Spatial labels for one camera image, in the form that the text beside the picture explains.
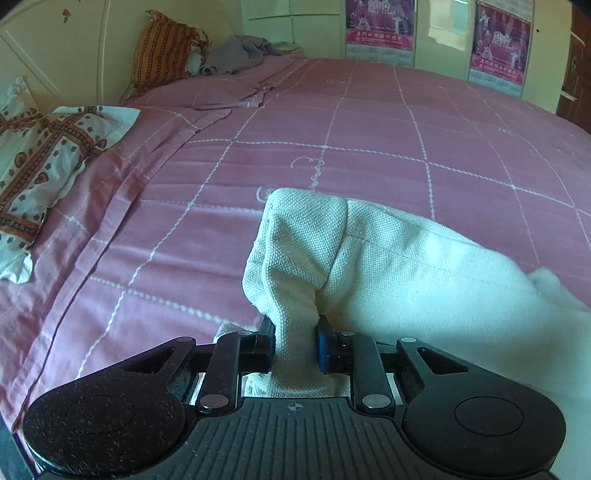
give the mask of brown wooden door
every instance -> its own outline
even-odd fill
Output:
[[[563,91],[576,100],[561,96],[556,114],[591,133],[591,19],[574,5],[572,32]]]

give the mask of silver bolt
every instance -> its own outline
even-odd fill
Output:
[[[214,408],[225,407],[229,402],[230,400],[228,400],[227,396],[220,395],[218,393],[210,393],[209,395],[205,395],[200,401],[201,405],[203,405],[205,408],[211,408],[212,410]]]
[[[364,396],[361,403],[367,408],[385,408],[390,405],[391,401],[386,395],[372,393]]]

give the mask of ribbed black surface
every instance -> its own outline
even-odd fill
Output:
[[[43,480],[59,477],[45,474]],[[458,480],[418,457],[387,419],[344,398],[246,398],[203,419],[178,450],[129,480]],[[531,480],[550,480],[546,473]]]

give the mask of white garment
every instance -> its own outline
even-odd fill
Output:
[[[577,453],[591,445],[591,311],[548,270],[526,275],[504,255],[400,210],[279,189],[242,284],[275,324],[277,345],[272,373],[250,375],[246,395],[348,395],[348,377],[318,370],[314,327],[324,313],[335,330],[393,344],[416,337],[544,392],[569,429],[553,471],[561,480],[591,471]]]

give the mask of pink banner on poster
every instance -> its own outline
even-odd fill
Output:
[[[530,32],[528,21],[477,2],[470,68],[522,85]]]
[[[346,0],[347,43],[413,49],[414,0]]]

